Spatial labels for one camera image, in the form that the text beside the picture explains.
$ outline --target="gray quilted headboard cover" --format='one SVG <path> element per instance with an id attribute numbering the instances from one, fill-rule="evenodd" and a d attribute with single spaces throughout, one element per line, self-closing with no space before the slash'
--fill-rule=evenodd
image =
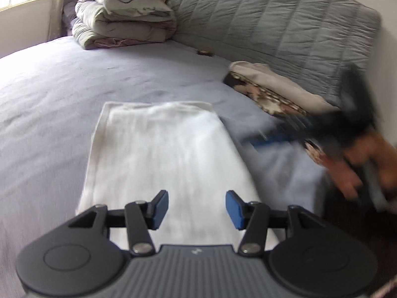
<path id="1" fill-rule="evenodd" d="M 337 104 L 340 68 L 366 68 L 380 16 L 354 0 L 169 0 L 174 40 L 231 61 L 267 63 Z"/>

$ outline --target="circular disc cover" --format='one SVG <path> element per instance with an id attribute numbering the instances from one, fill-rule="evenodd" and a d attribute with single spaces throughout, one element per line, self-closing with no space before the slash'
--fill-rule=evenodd
<path id="1" fill-rule="evenodd" d="M 104 287 L 119 274 L 124 258 L 104 236 L 71 229 L 33 242 L 19 254 L 16 264 L 29 290 L 50 297 L 73 297 Z"/>
<path id="2" fill-rule="evenodd" d="M 327 229 L 304 230 L 278 244 L 269 255 L 277 280 L 306 297 L 349 297 L 362 293 L 377 270 L 361 242 Z"/>

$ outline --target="bed sheet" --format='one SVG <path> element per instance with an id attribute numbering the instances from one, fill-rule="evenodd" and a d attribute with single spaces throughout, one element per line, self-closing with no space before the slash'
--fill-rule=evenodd
<path id="1" fill-rule="evenodd" d="M 0 297 L 23 294 L 18 252 L 73 216 L 104 102 L 209 102 L 234 140 L 274 124 L 222 83 L 229 63 L 174 41 L 85 51 L 72 37 L 0 59 Z M 236 146 L 262 201 L 320 213 L 323 169 L 298 145 Z"/>

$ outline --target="white wall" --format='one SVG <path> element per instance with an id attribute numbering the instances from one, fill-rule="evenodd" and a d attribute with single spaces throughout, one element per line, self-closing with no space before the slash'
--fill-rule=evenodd
<path id="1" fill-rule="evenodd" d="M 0 10 L 0 58 L 47 41 L 52 0 L 33 0 Z"/>
<path id="2" fill-rule="evenodd" d="M 397 0 L 356 0 L 382 15 L 382 30 L 368 68 L 385 137 L 397 143 Z"/>

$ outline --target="bed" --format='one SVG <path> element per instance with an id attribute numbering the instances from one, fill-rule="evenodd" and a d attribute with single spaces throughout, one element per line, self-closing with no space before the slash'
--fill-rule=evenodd
<path id="1" fill-rule="evenodd" d="M 231 61 L 267 63 L 337 104 L 339 70 L 366 68 L 380 27 L 353 0 L 169 3 L 179 26 L 166 43 L 84 51 L 63 37 L 0 59 L 0 297 L 23 295 L 18 252 L 74 215 L 104 102 L 209 102 L 238 140 L 276 119 L 223 84 Z M 236 147 L 261 200 L 321 213 L 323 169 L 301 147 Z"/>

